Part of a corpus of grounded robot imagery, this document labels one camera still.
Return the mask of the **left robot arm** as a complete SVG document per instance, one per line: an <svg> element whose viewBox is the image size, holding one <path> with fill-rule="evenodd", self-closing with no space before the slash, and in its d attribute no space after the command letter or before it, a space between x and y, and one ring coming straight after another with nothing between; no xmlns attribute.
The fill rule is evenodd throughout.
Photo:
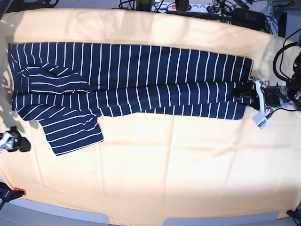
<svg viewBox="0 0 301 226"><path fill-rule="evenodd" d="M257 111L266 113L277 109L292 112L301 110L301 56L298 55L293 62L293 75L288 77L282 72L284 52L292 47L300 47L301 41L289 44L283 43L283 47L276 53L272 70L274 75L285 82L284 86L278 84L272 86L268 81L261 81L256 77L249 76L245 84L240 85L232 91L232 96L237 100L250 99L250 103L243 103Z"/></svg>

